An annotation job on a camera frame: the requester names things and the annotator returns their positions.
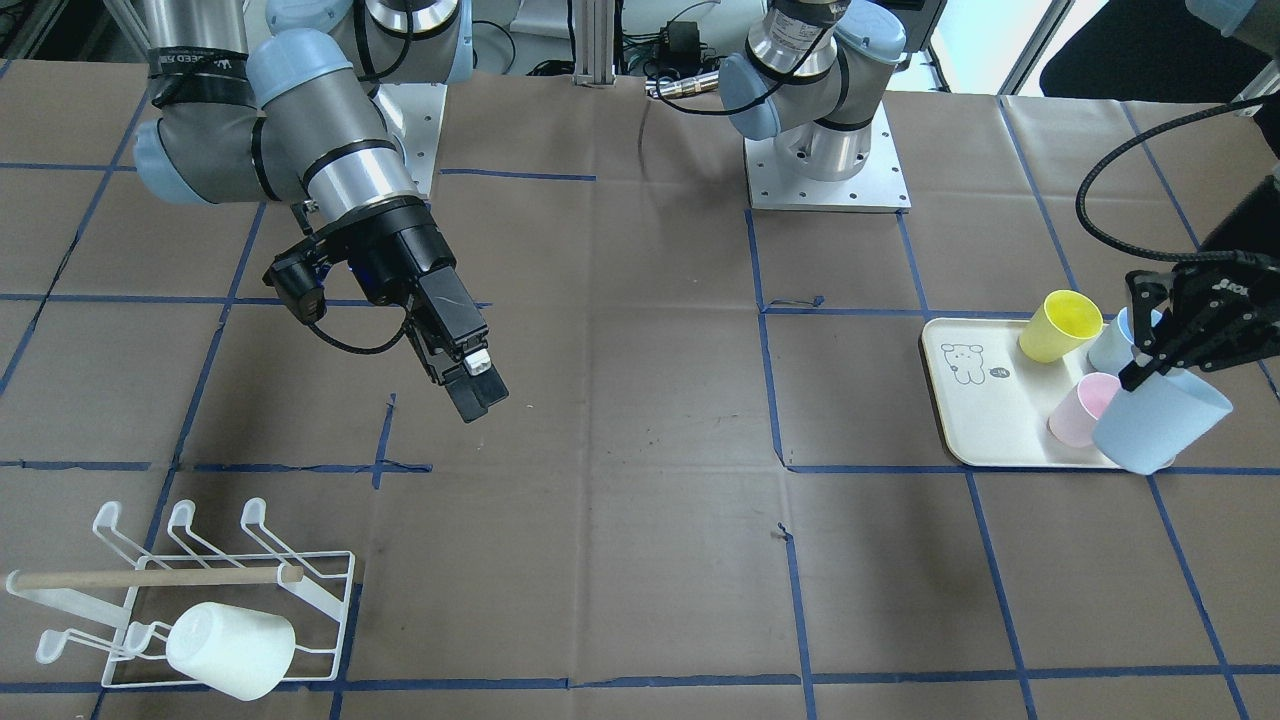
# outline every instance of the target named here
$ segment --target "tray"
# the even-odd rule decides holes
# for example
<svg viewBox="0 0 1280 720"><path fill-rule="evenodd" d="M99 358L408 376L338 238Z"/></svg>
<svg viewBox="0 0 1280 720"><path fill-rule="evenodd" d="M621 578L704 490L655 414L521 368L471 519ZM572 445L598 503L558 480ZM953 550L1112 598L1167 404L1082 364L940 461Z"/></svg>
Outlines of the tray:
<svg viewBox="0 0 1280 720"><path fill-rule="evenodd" d="M1094 447L1068 447L1048 432L1048 415L1093 372L1092 341L1056 363L1018 347L1027 320L938 318L920 346L947 448L984 468L1103 468L1117 465Z"/></svg>

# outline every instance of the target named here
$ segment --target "black cable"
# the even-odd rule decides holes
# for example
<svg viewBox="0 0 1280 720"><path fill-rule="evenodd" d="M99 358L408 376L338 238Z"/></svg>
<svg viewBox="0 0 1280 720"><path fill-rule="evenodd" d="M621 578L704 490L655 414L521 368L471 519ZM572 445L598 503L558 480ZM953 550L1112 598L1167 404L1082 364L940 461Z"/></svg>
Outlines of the black cable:
<svg viewBox="0 0 1280 720"><path fill-rule="evenodd" d="M1180 128L1183 126L1196 123L1216 115L1234 113L1235 110L1243 110L1244 108L1253 108L1256 105L1262 105L1265 102L1274 102L1277 99L1280 99L1280 92L1263 95L1261 97L1254 97L1252 100L1236 100L1235 102L1228 102L1226 105L1219 105L1217 108L1198 110L1196 113L1190 113L1188 115L1183 115L1180 118L1169 120L1167 123L1158 124L1143 133L1139 133L1126 140L1123 145L1120 145L1111 152L1107 152L1107 155L1101 160L1098 160L1098 164L1093 165L1093 169L1084 176L1084 181L1080 182L1080 190L1079 192L1075 193L1075 217L1080 220L1080 224L1084 227L1084 229L1093 237L1101 240L1106 245L1121 252L1125 252L1128 255L1134 255L1137 258L1143 258L1146 260L1155 260L1157 263L1216 263L1220 260L1233 260L1245 264L1260 264L1260 263L1271 264L1271 260L1267 259L1265 255L1257 255L1239 250L1217 250L1211 252L1162 252L1158 250L1147 250L1146 247L1138 247L1137 245L1130 245L1115 236L1108 234L1106 231L1093 224L1093 220L1089 219L1089 214L1085 210L1084 200L1088 196L1089 188L1093 186L1093 182L1098 179L1098 176L1102 174L1102 170L1105 170L1107 165L1114 163L1117 158L1120 158L1133 147L1142 145L1143 142L1151 140L1152 137L1156 137L1157 135L1161 135L1164 132L1169 132L1174 128Z"/></svg>
<svg viewBox="0 0 1280 720"><path fill-rule="evenodd" d="M502 74L509 73L511 72L511 67L516 64L516 38L512 37L509 32L507 32L507 28L504 28L500 24L494 23L494 22L489 22L489 20L474 20L472 24L477 24L477 26L493 26L493 27L500 29L502 33L507 36L507 42L511 42L511 61L507 63L507 67L502 70Z"/></svg>
<svg viewBox="0 0 1280 720"><path fill-rule="evenodd" d="M364 12L365 12L364 8L356 9L356 13L364 13ZM360 82L378 82L384 77L394 73L401 68L401 65L404 64L404 58L408 56L410 45L413 45L413 12L410 10L408 3L404 4L404 22L406 22L404 44L401 45L401 53L396 58L396 61L392 63L390 67L387 68L385 70L358 76L356 79L358 79ZM356 40L364 44L365 46L369 45L369 35L366 33L364 24L361 24L361 27L356 32Z"/></svg>
<svg viewBox="0 0 1280 720"><path fill-rule="evenodd" d="M315 325L315 323L307 325L307 329L311 331L311 334L337 347L338 350L342 350L343 352L351 352L352 355L378 355L396 347L396 343L404 337L406 327L408 325L408 323L410 319L408 315L406 314L404 322L401 324L399 329L396 331L396 334L392 336L392 338L388 340L387 342L379 345L378 347L356 347L355 345L347 345L346 342L342 342L340 340L337 340L330 334L328 334L326 332L321 331L319 327Z"/></svg>
<svg viewBox="0 0 1280 720"><path fill-rule="evenodd" d="M663 105L667 105L668 108L673 108L676 110L680 110L681 113L685 113L686 115L703 115L703 117L710 117L710 118L727 118L728 115L736 115L739 113L745 113L745 111L748 111L748 110L750 110L753 108L759 108L760 105L764 105L764 101L768 100L774 92L777 92L778 90L781 90L782 86L786 85L788 79L792 79L794 77L796 77L796 72L799 72L800 67L804 65L805 60L809 59L809 55L813 55L813 51L817 50L818 46L822 45L823 41L826 41L826 40L827 40L827 33L826 32L819 32L818 37L815 37L813 40L813 45L810 45L809 49L804 51L804 55L800 55L800 59L796 60L796 64L792 65L792 68L790 70L787 70L786 74L783 74L781 78L777 79L777 82L773 83L773 87L771 87L769 90L767 90L764 92L764 95L756 97L755 100L751 100L750 102L748 102L746 105L742 105L741 108L733 108L732 110L695 110L692 108L682 108L682 106L676 105L675 102L672 102L667 96L664 96L662 94L662 85L660 83L654 86L654 96L658 100L660 100Z"/></svg>

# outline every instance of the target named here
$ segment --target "white label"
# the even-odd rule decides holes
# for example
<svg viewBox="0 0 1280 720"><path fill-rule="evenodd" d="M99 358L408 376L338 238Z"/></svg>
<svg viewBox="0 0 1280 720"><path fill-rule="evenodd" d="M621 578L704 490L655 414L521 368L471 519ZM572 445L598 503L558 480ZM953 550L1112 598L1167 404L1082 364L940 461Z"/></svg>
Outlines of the white label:
<svg viewBox="0 0 1280 720"><path fill-rule="evenodd" d="M803 23L782 13L774 15L773 27L769 29L769 40L796 53L812 47L819 35L822 35L820 27Z"/></svg>

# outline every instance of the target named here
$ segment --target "silver cylinder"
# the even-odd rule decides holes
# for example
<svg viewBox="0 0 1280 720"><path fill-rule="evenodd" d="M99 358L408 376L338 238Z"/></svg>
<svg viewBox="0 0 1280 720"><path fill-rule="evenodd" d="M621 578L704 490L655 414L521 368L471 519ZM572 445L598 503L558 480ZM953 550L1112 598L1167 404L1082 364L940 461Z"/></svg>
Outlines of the silver cylinder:
<svg viewBox="0 0 1280 720"><path fill-rule="evenodd" d="M867 165L872 127L836 131L817 123L792 128L773 138L773 155L792 173L823 182L846 181Z"/></svg>
<svg viewBox="0 0 1280 720"><path fill-rule="evenodd" d="M833 28L803 23L773 8L748 31L746 46L756 60L778 74L814 77L831 69L836 61L836 41L831 37ZM826 38L818 40L819 35ZM814 50L805 58L810 47ZM801 58L805 58L804 63L800 63Z"/></svg>
<svg viewBox="0 0 1280 720"><path fill-rule="evenodd" d="M239 0L146 0L151 47L214 47L248 53Z"/></svg>
<svg viewBox="0 0 1280 720"><path fill-rule="evenodd" d="M388 147L371 147L343 155L316 172L307 192L329 222L357 208L383 200L413 195L413 178L399 154Z"/></svg>
<svg viewBox="0 0 1280 720"><path fill-rule="evenodd" d="M449 22L453 13L458 10L458 0L410 0L408 6L413 9L413 35L421 35L431 32ZM374 18L374 22L384 28L401 35L408 32L408 20L404 18L404 3L365 0L365 8Z"/></svg>

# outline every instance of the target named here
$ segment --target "metal mounting plate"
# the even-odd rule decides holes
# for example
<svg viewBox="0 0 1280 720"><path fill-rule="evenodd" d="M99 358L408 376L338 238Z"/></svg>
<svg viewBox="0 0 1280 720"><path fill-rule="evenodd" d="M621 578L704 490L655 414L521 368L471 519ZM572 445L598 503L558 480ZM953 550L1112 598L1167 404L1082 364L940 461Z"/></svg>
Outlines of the metal mounting plate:
<svg viewBox="0 0 1280 720"><path fill-rule="evenodd" d="M897 213L911 209L911 195L897 159L884 106L872 119L872 150L861 172L847 181L823 182L778 163L773 140L746 140L746 178L756 210Z"/></svg>

